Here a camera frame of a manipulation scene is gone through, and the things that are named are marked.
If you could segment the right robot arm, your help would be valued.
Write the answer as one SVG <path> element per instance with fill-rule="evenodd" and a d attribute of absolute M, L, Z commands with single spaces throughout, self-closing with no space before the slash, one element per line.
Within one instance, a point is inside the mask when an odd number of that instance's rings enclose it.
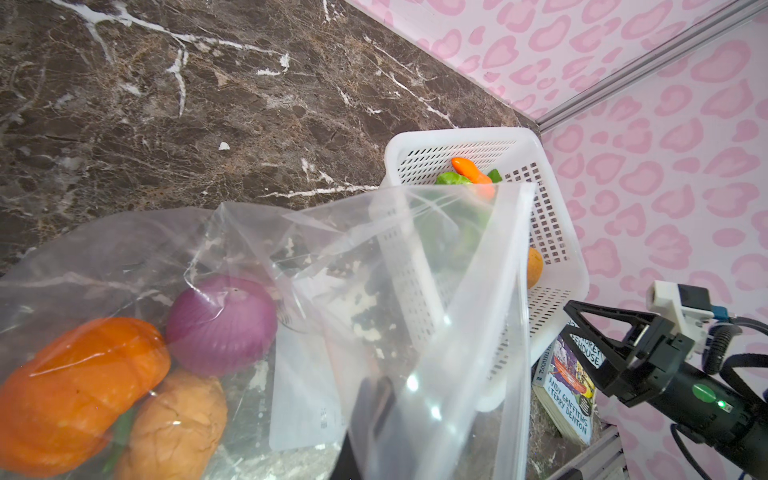
<path fill-rule="evenodd" d="M 597 390 L 626 407 L 647 403 L 683 434 L 755 479 L 767 477 L 767 403 L 690 365 L 694 342 L 650 312 L 569 301 L 563 340 Z"/>

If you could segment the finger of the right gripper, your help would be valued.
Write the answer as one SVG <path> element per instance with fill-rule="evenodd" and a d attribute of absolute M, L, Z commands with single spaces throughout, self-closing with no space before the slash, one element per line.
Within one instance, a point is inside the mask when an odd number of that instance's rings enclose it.
<path fill-rule="evenodd" d="M 636 345 L 656 318 L 651 312 L 575 300 L 565 304 L 564 313 L 569 321 L 562 339 L 571 345 Z"/>
<path fill-rule="evenodd" d="M 574 351 L 598 390 L 608 397 L 630 398 L 626 373 L 630 348 L 619 341 L 578 341 Z"/>

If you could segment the yellow-orange squash toy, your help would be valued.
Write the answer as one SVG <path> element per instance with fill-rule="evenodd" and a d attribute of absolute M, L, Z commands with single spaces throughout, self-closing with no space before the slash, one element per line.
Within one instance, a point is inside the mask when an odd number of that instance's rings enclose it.
<path fill-rule="evenodd" d="M 527 261 L 527 288 L 532 289 L 540 280 L 543 273 L 544 261 L 541 253 L 530 248 Z"/>

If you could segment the clear zip top bag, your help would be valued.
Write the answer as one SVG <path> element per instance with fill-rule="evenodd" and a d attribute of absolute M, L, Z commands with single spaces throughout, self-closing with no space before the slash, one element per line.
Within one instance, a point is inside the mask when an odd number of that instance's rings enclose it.
<path fill-rule="evenodd" d="M 106 217 L 1 279 L 5 479 L 524 473 L 536 188 Z"/>

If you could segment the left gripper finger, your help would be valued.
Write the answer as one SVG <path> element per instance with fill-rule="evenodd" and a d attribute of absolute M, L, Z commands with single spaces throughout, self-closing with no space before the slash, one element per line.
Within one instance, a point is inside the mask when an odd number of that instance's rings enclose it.
<path fill-rule="evenodd" d="M 331 479 L 410 479 L 414 450 L 397 406 L 394 384 L 384 376 L 360 385 Z"/>

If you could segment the purple onion toy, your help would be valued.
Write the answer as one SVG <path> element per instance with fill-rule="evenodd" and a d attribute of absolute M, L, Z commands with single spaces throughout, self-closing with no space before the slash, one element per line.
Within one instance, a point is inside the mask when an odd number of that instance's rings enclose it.
<path fill-rule="evenodd" d="M 262 360 L 277 329 L 277 304 L 265 287 L 220 275 L 178 295 L 168 314 L 165 340 L 183 368 L 221 377 Z"/>

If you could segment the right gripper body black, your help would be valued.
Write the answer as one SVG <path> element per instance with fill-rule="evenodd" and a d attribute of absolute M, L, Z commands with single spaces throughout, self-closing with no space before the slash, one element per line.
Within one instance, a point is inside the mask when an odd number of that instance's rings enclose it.
<path fill-rule="evenodd" d="M 632 407 L 663 393 L 692 350 L 693 341 L 658 314 L 626 314 L 617 320 L 630 328 L 621 341 L 610 342 L 613 354 L 606 361 L 615 377 L 605 394 Z"/>

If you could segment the brown potato toy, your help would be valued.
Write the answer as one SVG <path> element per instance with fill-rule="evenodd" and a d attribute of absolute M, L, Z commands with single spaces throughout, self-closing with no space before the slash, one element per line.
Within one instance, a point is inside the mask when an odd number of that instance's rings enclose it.
<path fill-rule="evenodd" d="M 181 368 L 142 404 L 116 479 L 200 479 L 227 424 L 220 381 Z"/>

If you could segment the orange pumpkin toy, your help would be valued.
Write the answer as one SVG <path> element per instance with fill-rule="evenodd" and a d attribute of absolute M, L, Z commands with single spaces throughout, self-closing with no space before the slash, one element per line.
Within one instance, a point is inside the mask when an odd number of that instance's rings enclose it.
<path fill-rule="evenodd" d="M 33 478 L 71 471 L 168 374 L 162 335 L 135 318 L 92 320 L 17 368 L 1 387 L 1 467 Z"/>

